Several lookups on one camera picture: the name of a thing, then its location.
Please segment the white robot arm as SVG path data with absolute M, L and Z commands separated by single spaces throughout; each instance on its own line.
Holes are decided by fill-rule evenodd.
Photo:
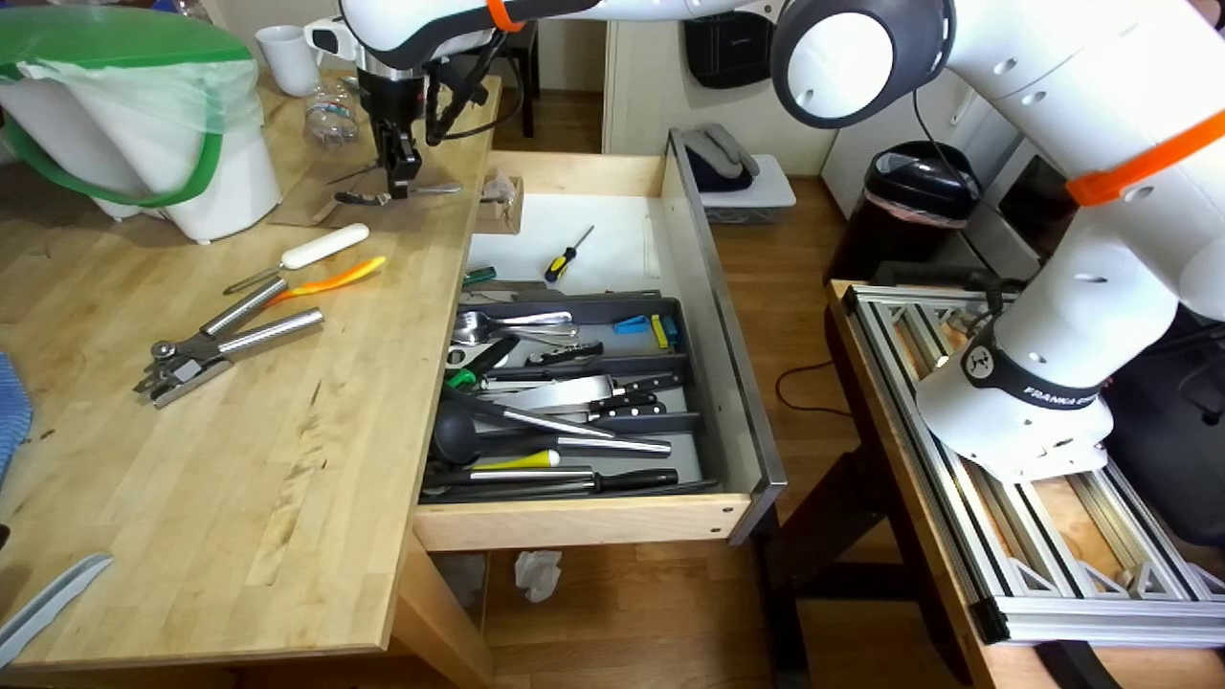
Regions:
M 1097 388 L 1225 297 L 1225 38 L 1193 0 L 787 0 L 768 46 L 782 107 L 822 131 L 943 70 L 1063 172 L 1076 219 L 919 382 L 919 419 L 1002 484 L 1096 471 L 1113 430 Z

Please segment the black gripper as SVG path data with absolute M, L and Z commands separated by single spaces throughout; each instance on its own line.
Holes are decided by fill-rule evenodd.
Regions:
M 413 147 L 413 124 L 422 115 L 422 83 L 358 73 L 357 88 L 371 124 L 376 152 L 380 152 L 376 158 L 380 202 L 389 199 L 386 159 L 395 159 L 395 199 L 407 199 L 422 172 L 422 152 Z

